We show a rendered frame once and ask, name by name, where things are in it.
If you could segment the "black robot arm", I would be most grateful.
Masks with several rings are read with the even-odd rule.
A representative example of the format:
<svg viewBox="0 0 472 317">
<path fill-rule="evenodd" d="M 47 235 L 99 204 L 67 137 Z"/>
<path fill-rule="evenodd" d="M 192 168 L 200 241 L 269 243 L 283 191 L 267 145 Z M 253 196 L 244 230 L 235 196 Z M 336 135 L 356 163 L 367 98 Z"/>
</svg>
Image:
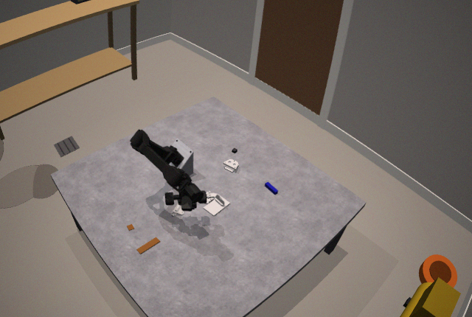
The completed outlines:
<svg viewBox="0 0 472 317">
<path fill-rule="evenodd" d="M 204 194 L 195 184 L 191 183 L 192 180 L 185 171 L 177 168 L 184 159 L 178 149 L 171 145 L 161 147 L 151 141 L 148 134 L 143 130 L 138 130 L 130 141 L 133 149 L 144 155 L 162 171 L 164 179 L 174 190 L 186 194 L 181 194 L 180 197 L 181 210 L 191 212 L 192 209 L 197 209 L 197 202 L 202 199 Z M 170 166 L 170 162 L 174 166 Z"/>
</svg>

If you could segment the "brown flat rectangular plate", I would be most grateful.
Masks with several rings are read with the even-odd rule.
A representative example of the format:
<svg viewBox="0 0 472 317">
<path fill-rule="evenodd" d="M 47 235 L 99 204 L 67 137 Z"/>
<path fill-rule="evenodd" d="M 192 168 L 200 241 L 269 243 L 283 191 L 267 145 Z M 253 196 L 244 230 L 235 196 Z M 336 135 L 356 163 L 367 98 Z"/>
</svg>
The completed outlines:
<svg viewBox="0 0 472 317">
<path fill-rule="evenodd" d="M 160 243 L 160 240 L 155 237 L 154 239 L 152 239 L 151 241 L 149 241 L 148 243 L 144 244 L 143 246 L 141 246 L 140 248 L 137 249 L 137 251 L 142 254 L 144 253 L 145 251 L 147 251 L 148 249 L 152 248 L 152 246 L 154 246 L 155 244 L 158 244 Z"/>
</svg>

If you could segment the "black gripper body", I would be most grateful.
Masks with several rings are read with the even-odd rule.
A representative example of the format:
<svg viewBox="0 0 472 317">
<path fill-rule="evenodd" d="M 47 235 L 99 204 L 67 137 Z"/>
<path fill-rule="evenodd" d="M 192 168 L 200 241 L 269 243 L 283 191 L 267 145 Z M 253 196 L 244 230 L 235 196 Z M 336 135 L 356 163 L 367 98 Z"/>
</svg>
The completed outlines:
<svg viewBox="0 0 472 317">
<path fill-rule="evenodd" d="M 199 203 L 207 203 L 207 194 L 203 190 L 202 190 L 202 192 L 203 192 L 204 196 L 199 201 Z M 166 192 L 165 193 L 165 203 L 166 203 L 166 205 L 171 205 L 172 206 L 174 204 L 174 200 L 177 200 L 178 203 L 181 203 L 181 201 L 180 201 L 181 194 L 186 195 L 184 192 L 179 193 L 179 195 L 174 195 L 172 192 Z"/>
</svg>

